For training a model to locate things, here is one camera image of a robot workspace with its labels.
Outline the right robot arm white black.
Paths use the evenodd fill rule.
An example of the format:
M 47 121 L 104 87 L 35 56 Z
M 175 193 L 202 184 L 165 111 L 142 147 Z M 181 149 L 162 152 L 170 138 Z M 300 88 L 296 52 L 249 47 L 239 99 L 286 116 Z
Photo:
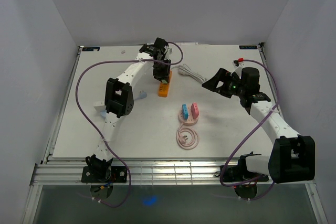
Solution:
M 203 88 L 224 97 L 237 96 L 241 106 L 257 121 L 272 142 L 270 154 L 251 152 L 240 156 L 234 167 L 221 169 L 220 180 L 252 182 L 269 176 L 277 184 L 313 180 L 315 177 L 315 142 L 294 130 L 278 113 L 271 99 L 260 91 L 257 68 L 238 67 L 234 72 L 220 68 Z

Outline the orange power strip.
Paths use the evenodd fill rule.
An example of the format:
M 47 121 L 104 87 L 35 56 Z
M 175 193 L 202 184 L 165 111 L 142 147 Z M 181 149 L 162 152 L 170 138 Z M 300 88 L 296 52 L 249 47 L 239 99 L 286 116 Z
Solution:
M 169 83 L 160 83 L 159 89 L 158 89 L 158 96 L 162 98 L 167 98 L 170 90 L 170 84 L 172 80 L 172 70 L 170 71 L 170 76 L 169 76 Z

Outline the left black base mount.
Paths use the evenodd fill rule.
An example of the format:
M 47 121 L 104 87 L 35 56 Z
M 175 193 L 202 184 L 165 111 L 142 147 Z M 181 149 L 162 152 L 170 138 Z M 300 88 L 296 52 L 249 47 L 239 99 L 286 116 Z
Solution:
M 125 183 L 127 181 L 125 166 L 110 166 L 106 170 L 95 170 L 86 166 L 81 175 L 82 183 Z

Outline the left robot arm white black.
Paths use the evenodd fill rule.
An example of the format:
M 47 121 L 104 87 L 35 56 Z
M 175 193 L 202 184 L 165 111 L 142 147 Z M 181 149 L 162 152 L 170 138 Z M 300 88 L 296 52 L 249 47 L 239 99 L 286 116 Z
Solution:
M 162 84 L 170 82 L 169 43 L 157 38 L 151 45 L 143 45 L 131 65 L 116 78 L 109 78 L 106 84 L 104 107 L 105 124 L 103 138 L 92 156 L 86 157 L 89 173 L 100 182 L 112 177 L 111 163 L 114 155 L 108 150 L 105 142 L 112 140 L 113 133 L 121 119 L 129 115 L 134 107 L 133 88 L 145 72 L 153 68 L 154 79 Z

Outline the blue plug adapter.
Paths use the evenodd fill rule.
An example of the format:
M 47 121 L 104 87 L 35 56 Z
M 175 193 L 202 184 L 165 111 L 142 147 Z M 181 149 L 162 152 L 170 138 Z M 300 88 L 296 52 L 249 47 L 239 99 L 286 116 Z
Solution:
M 181 107 L 181 112 L 182 112 L 182 118 L 184 121 L 188 120 L 188 108 L 187 108 L 187 105 L 186 104 L 182 104 L 182 107 Z

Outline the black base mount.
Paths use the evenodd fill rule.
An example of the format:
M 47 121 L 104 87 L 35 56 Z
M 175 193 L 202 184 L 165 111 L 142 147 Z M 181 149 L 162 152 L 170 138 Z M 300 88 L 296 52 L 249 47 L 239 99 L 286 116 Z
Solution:
M 125 183 L 127 181 L 125 166 L 110 166 L 106 170 L 95 170 L 86 166 L 81 175 L 82 183 Z
M 252 172 L 241 172 L 237 165 L 229 165 L 223 174 L 223 182 L 233 183 L 233 182 L 243 182 L 252 178 L 258 178 L 259 182 L 269 181 L 267 175 L 260 175 Z

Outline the left black corner label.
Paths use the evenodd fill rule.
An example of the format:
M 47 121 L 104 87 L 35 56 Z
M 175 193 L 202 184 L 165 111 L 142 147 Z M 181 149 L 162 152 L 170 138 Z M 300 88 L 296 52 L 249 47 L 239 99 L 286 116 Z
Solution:
M 100 47 L 82 47 L 81 51 L 99 51 Z

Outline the white charger plug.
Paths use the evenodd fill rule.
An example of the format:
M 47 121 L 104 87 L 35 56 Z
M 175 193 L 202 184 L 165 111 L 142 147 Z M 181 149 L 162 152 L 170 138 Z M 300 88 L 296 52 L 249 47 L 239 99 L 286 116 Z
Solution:
M 93 104 L 93 107 L 94 109 L 97 111 L 97 112 L 102 112 L 102 111 L 105 111 L 106 110 L 106 105 L 104 104 L 103 101 L 98 101 L 98 102 L 95 102 Z

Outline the pink round power socket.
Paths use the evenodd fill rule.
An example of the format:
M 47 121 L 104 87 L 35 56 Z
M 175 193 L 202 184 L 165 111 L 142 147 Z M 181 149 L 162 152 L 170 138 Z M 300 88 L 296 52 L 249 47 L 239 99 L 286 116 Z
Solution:
M 184 119 L 183 118 L 183 114 L 182 114 L 182 112 L 179 112 L 178 113 L 178 120 L 179 120 L 179 122 L 180 123 L 182 123 L 183 125 L 186 125 L 186 126 L 192 126 L 192 125 L 195 125 L 197 122 L 198 122 L 198 119 L 199 119 L 199 117 L 197 117 L 197 118 L 193 118 L 192 117 L 192 115 L 190 114 L 189 116 L 188 116 L 188 119 Z

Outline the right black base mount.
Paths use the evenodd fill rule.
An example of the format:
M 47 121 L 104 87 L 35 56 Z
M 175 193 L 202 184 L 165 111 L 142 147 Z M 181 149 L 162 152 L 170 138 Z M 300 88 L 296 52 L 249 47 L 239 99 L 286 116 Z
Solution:
M 267 175 L 260 175 L 252 172 L 241 172 L 237 165 L 229 165 L 223 174 L 223 182 L 233 183 L 233 182 L 243 182 L 252 178 L 258 178 L 259 182 L 269 181 Z

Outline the pink plug adapter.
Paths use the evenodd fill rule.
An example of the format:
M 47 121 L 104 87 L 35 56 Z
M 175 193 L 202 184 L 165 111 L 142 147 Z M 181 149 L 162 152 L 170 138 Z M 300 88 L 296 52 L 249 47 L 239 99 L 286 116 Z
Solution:
M 194 120 L 198 119 L 199 117 L 199 109 L 197 103 L 191 104 L 191 114 Z

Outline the aluminium frame rail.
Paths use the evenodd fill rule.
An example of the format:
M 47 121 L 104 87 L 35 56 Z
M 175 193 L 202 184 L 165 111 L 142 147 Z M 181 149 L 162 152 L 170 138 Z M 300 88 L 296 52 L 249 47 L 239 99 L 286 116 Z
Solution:
M 132 185 L 218 185 L 224 160 L 127 160 Z M 80 185 L 83 161 L 50 161 L 35 166 L 31 185 Z

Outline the right black corner label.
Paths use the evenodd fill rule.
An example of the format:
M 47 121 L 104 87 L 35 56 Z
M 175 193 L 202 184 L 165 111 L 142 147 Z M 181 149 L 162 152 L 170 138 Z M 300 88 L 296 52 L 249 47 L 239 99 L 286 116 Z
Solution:
M 239 45 L 240 50 L 257 50 L 256 45 Z

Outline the black corner label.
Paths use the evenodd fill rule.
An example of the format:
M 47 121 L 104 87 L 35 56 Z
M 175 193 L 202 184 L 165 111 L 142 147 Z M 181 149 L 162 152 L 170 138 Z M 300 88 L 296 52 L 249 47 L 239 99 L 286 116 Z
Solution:
M 99 51 L 100 47 L 82 47 L 81 51 Z
M 257 50 L 256 45 L 239 45 L 240 50 Z

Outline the blue round power socket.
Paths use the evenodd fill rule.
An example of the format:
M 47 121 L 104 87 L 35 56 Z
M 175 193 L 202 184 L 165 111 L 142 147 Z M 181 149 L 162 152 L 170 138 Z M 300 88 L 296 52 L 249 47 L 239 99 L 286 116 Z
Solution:
M 106 114 L 107 114 L 106 111 L 101 111 L 101 112 L 100 112 L 100 115 L 101 115 L 103 118 L 106 117 Z

